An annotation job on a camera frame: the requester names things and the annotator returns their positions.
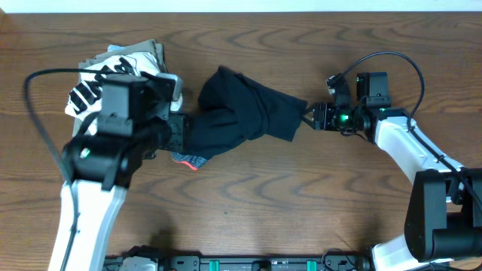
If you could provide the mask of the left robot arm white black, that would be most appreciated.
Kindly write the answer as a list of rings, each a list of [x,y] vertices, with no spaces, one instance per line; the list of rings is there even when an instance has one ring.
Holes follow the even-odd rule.
[[[51,270],[101,270],[111,230],[134,172],[157,151],[182,152],[188,119],[171,111],[182,97],[173,74],[98,76],[101,108],[63,148],[67,180]]]

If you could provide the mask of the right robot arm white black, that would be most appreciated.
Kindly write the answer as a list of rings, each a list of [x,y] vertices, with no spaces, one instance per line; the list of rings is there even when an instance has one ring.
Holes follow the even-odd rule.
[[[450,269],[481,256],[481,170],[448,157],[401,108],[316,103],[302,120],[314,130],[366,135],[412,184],[404,232],[371,249],[374,270]]]

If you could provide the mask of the black shorts with grey waistband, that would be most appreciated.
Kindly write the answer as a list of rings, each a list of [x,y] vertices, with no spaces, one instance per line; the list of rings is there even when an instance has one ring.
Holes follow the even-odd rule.
[[[192,170],[264,135],[292,142],[307,101],[220,66],[203,85],[198,106],[185,150],[170,154]]]

